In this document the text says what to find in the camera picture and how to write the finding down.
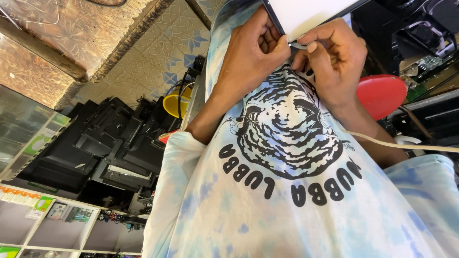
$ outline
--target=smartphone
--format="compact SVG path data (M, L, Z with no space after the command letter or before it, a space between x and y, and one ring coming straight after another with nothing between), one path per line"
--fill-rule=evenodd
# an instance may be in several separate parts
M263 0L281 35L288 34L290 42L310 29L342 17L368 0Z

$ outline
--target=blue tie-dye t-shirt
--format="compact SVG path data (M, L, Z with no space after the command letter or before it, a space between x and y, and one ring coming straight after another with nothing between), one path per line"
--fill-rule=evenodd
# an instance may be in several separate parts
M231 31L260 4L222 7L207 97ZM459 256L453 163L425 155L383 171L332 119L314 75L286 62L226 113L209 145L174 133L143 257Z

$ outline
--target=yellow container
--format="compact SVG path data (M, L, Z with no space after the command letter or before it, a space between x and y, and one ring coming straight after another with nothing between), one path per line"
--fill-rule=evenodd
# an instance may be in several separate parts
M162 105L164 109L171 115L175 116L176 118L179 117L179 90L180 87L176 87L175 90L164 97L162 101ZM188 107L188 102L190 102L192 89L186 88L182 94L181 102L180 102L180 109L182 113L182 118L185 115L186 108Z

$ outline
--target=cartoon face print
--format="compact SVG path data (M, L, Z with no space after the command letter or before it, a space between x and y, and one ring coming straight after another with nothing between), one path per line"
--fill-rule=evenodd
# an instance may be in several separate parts
M321 174L341 154L343 144L319 110L314 88L284 65L243 99L230 131L248 161L286 179Z

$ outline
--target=red seat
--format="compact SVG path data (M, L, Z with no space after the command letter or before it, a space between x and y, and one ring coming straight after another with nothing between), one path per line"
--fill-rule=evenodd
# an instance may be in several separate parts
M381 74L363 77L357 87L357 98L374 120L394 112L405 100L405 82L397 76Z

